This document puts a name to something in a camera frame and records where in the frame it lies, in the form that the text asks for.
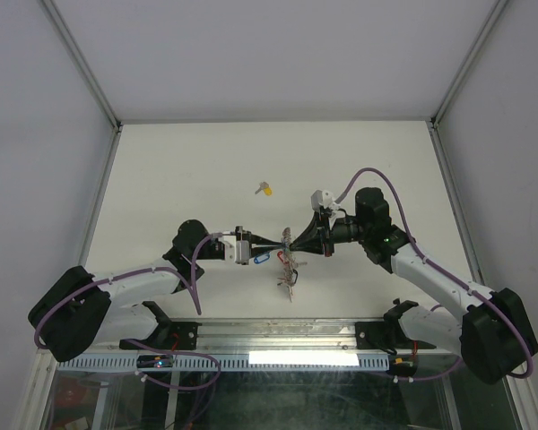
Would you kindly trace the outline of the red outline key tag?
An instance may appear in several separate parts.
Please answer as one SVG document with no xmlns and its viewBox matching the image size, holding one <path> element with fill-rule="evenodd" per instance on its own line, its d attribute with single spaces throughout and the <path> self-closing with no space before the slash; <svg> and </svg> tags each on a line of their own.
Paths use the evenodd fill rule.
<svg viewBox="0 0 538 430">
<path fill-rule="evenodd" d="M 290 263 L 290 259 L 289 259 L 289 256 L 286 252 L 284 251 L 279 251 L 277 253 L 277 258 L 281 261 L 281 263 L 283 265 L 288 265 Z"/>
</svg>

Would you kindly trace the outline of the metal disc with keyrings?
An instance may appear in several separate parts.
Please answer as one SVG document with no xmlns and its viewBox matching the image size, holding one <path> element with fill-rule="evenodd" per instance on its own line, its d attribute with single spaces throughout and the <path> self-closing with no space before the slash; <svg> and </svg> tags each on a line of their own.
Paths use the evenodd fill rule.
<svg viewBox="0 0 538 430">
<path fill-rule="evenodd" d="M 294 253 L 290 250 L 291 242 L 293 241 L 291 235 L 291 229 L 289 227 L 282 231 L 282 242 L 284 251 L 288 254 L 290 263 L 288 265 L 282 264 L 282 275 L 278 278 L 277 286 L 286 289 L 290 302 L 293 302 L 294 287 L 297 284 L 299 272 L 299 266 L 306 265 L 305 262 L 297 262 Z"/>
</svg>

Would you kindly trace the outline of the key with yellow tag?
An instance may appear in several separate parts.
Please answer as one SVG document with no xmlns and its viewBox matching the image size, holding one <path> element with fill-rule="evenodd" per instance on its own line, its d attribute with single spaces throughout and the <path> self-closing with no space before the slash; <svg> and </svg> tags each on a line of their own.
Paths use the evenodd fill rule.
<svg viewBox="0 0 538 430">
<path fill-rule="evenodd" d="M 260 193 L 263 193 L 265 196 L 271 196 L 273 194 L 273 190 L 269 184 L 263 181 L 259 183 L 257 189 L 255 190 L 255 194 Z"/>
</svg>

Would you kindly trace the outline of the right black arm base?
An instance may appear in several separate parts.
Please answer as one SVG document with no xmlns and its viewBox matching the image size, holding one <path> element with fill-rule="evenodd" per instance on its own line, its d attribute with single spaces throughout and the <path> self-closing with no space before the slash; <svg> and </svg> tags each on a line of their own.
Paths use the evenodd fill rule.
<svg viewBox="0 0 538 430">
<path fill-rule="evenodd" d="M 381 319 L 357 321 L 354 326 L 354 338 L 358 350 L 378 349 L 395 356 L 398 349 L 413 349 L 417 343 L 420 349 L 435 349 L 436 346 L 408 338 L 400 328 L 399 322 L 406 311 L 415 310 L 419 304 L 411 300 L 394 301 L 394 306 L 384 313 Z"/>
</svg>

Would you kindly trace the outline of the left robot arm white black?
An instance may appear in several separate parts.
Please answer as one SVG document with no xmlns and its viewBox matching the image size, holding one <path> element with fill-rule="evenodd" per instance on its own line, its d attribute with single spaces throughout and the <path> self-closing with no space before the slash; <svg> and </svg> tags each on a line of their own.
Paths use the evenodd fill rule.
<svg viewBox="0 0 538 430">
<path fill-rule="evenodd" d="M 247 265 L 279 247 L 241 226 L 211 233 L 201 221 L 187 220 L 171 248 L 153 262 L 106 274 L 90 273 L 81 265 L 66 270 L 29 312 L 34 342 L 59 362 L 104 343 L 164 348 L 172 322 L 155 297 L 186 291 L 197 305 L 196 282 L 204 274 L 200 261 Z"/>
</svg>

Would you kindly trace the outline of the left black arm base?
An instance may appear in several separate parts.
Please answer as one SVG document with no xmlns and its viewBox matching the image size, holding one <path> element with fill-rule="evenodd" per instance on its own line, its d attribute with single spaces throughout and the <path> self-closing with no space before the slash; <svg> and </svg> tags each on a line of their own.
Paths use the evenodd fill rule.
<svg viewBox="0 0 538 430">
<path fill-rule="evenodd" d="M 196 350 L 198 322 L 180 322 L 170 319 L 165 312 L 153 301 L 143 301 L 141 307 L 150 312 L 150 321 L 156 327 L 143 338 L 134 338 L 141 344 L 138 347 L 130 341 L 131 337 L 119 341 L 119 348 L 123 350 L 160 349 L 167 351 L 194 351 Z"/>
</svg>

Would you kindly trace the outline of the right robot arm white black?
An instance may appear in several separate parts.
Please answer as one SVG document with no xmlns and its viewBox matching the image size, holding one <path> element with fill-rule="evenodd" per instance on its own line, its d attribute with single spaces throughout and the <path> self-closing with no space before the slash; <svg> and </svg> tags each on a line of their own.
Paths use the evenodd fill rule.
<svg viewBox="0 0 538 430">
<path fill-rule="evenodd" d="M 431 311 L 410 300 L 395 304 L 383 316 L 378 348 L 425 342 L 454 354 L 488 384 L 529 376 L 538 343 L 517 293 L 463 280 L 431 260 L 393 223 L 378 188 L 356 193 L 352 215 L 326 191 L 314 192 L 311 203 L 313 218 L 288 246 L 292 252 L 330 257 L 337 245 L 356 242 L 372 263 L 412 283 L 444 309 Z"/>
</svg>

